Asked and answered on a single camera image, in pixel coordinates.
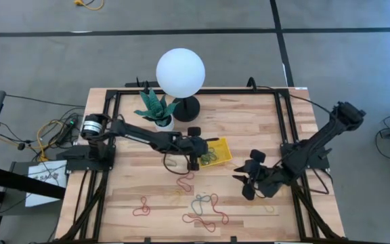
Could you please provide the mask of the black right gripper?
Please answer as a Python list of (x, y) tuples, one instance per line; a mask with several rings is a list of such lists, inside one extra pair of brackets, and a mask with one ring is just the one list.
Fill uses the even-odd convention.
[(261, 165), (264, 163), (265, 157), (265, 153), (253, 149), (250, 153), (250, 159), (247, 159), (243, 166), (234, 169), (234, 171), (249, 171), (249, 178), (246, 176), (232, 176), (243, 183), (242, 195), (249, 201), (255, 198), (257, 190), (264, 197), (272, 198), (283, 185), (284, 177), (278, 167)]

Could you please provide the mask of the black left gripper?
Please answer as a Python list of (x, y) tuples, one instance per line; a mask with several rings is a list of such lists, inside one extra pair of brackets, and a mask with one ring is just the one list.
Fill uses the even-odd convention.
[(198, 171), (200, 164), (209, 159), (209, 146), (207, 142), (217, 141), (219, 138), (201, 138), (200, 127), (189, 127), (188, 136), (177, 139), (177, 147), (183, 155), (189, 155), (188, 170)]

